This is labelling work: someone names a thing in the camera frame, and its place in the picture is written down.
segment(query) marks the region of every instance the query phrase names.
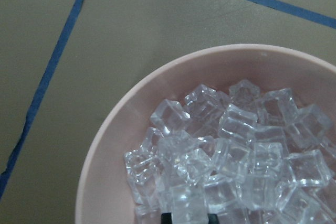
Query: plastic bowl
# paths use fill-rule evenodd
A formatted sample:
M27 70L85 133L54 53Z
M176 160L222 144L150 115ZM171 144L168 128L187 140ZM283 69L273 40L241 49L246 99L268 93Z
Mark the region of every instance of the plastic bowl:
M262 90L291 87L336 121L336 67L303 52L268 45L208 48L158 68L113 108L94 138L78 186L76 224L134 223L123 154L139 148L149 117L163 99L183 101L198 84L228 92L248 79Z

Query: concrete floor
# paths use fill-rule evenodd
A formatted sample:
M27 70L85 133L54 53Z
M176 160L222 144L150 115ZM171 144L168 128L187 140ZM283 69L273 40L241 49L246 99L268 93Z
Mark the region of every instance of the concrete floor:
M75 0L0 0L0 168ZM335 0L281 0L336 18ZM336 29L245 0L85 0L0 204L0 223L72 223L81 168L104 118L161 65L260 43L336 65Z

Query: clear ice cube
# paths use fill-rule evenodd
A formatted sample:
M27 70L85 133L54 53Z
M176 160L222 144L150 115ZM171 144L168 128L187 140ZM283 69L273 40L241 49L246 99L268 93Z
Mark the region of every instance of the clear ice cube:
M223 224L250 224L247 209L238 203L223 209L217 216Z
M234 105L246 105L260 97L260 88L244 79L229 87L229 95Z
M319 209L304 224L335 224L335 222L326 212Z
M135 208L137 224L158 224L161 222L161 213L158 208L148 206L137 206Z
M217 214L226 206L238 200L237 186L234 181L221 180L204 185L208 212Z
M248 219L250 224L264 224L263 222L263 213L261 210L251 211L247 210Z
M251 133L251 144L255 142L281 143L283 157L289 155L287 139L282 127L278 126L259 126Z
M269 175L274 178L281 176L282 144L257 142L254 144L254 152L254 173L256 175Z
M204 102L209 99L209 97L215 98L216 90L208 87L207 85L200 84L184 98L184 101L186 105L190 105L195 102Z
M256 100L256 105L262 125L285 126L298 115L292 90L288 88L267 92Z
M212 162L218 173L244 182L249 165L251 149L233 140L218 138Z
M144 180L138 180L132 175L128 176L128 183L134 195L134 201L149 207L158 206L155 177L158 173L147 176Z
M232 103L232 99L223 91L216 91L216 100L222 105L224 109L227 108L227 106Z
M150 119L163 135L170 135L174 131L185 129L190 115L179 102L165 99L155 109Z
M190 124L185 128L185 131L192 137L213 136L217 137L217 127L212 124L204 124L197 120L191 119Z
M241 201L250 210L273 210L275 187L274 178L249 174L242 184Z
M288 160L294 172L296 183L300 186L323 187L332 177L320 150L291 153Z
M161 213L172 212L173 198L169 190L158 192L157 198L158 198Z
M207 179L203 180L203 184L212 184L212 183L219 182L221 180L228 181L229 179L225 177L223 174L220 174L216 172L215 170L213 170L210 176Z
M180 131L178 134L161 138L158 141L157 154L162 162L166 160L175 167L180 162L181 155L198 148L198 144L198 139Z
M318 149L322 152L327 165L336 163L336 144L332 143L327 137L324 137Z
M332 217L336 218L336 182L329 180L326 187L312 190L312 195L321 204L322 208Z
M287 159L282 161L281 177L275 188L276 197L281 197L282 193L290 186L295 186L296 179L292 167Z
M249 133L257 124L258 116L229 104L219 120L218 136L243 138L247 141Z
M278 211L264 211L262 224L293 224L290 218Z
M158 141L160 138L163 137L163 134L161 131L154 127L149 127L146 131L145 138L140 145L140 149L144 152L152 152L153 146L157 146Z
M131 169L135 166L141 166L153 159L153 155L142 150L133 150L124 154L124 161L128 174L131 173Z
M212 120L218 121L224 112L216 90L203 84L197 86L184 100L191 118L202 123Z
M203 177L209 177L213 166L210 157L200 148L181 155L177 173L187 183L196 185Z
M325 133L333 123L321 109L313 104L299 109L295 121L288 125L286 131L300 149L307 149L321 143Z
M299 187L289 187L277 201L278 209L291 223L307 223L320 210L319 203Z
M209 157L215 153L217 140L212 136L199 137L199 148L201 148Z
M209 219L200 186L176 186L170 188L173 198L172 223L208 224Z

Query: black object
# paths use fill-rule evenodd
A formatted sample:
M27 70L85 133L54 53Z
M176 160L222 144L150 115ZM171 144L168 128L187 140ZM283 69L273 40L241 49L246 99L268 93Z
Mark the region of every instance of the black object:
M209 224L219 224L216 214L208 214ZM172 224L172 213L166 212L161 214L161 224Z

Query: bowl rim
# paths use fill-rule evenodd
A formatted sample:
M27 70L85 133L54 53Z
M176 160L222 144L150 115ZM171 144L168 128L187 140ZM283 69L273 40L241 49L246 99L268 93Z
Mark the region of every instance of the bowl rim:
M280 46L273 46L273 45L265 45L265 44L230 44L230 45L223 45L223 46L216 46L216 47L210 47L206 49L202 49L196 52L192 52L190 54L187 54L185 56L181 56L177 59L174 59L163 66L157 68L150 74L148 74L146 77L144 77L142 80L140 80L136 85L134 85L121 99L120 101L113 107L113 109L110 111L108 116L105 118L102 125L99 127L98 132L96 133L90 147L88 150L88 153L86 155L80 178L77 188L77 194L76 194L76 207L75 207L75 223L76 224L82 224L82 202L83 202L83 194L84 189L86 185L86 180L88 176L89 167L92 161L92 158L94 154L96 153L96 149L98 147L98 144L108 128L110 122L115 117L115 115L118 114L120 109L126 104L126 102L134 96L146 83L148 83L149 80L155 78L156 76L160 75L167 69L170 69L180 63L189 61L193 58L202 57L204 55L208 55L214 52L221 52L221 51L235 51L235 50L264 50L264 51L275 51L275 52L281 52L283 54L289 54L293 57L301 58L307 61L311 61L312 63L315 63L317 65L320 65L336 74L336 66L319 59L315 56L309 55L305 52L297 51L294 49L289 49L285 47Z

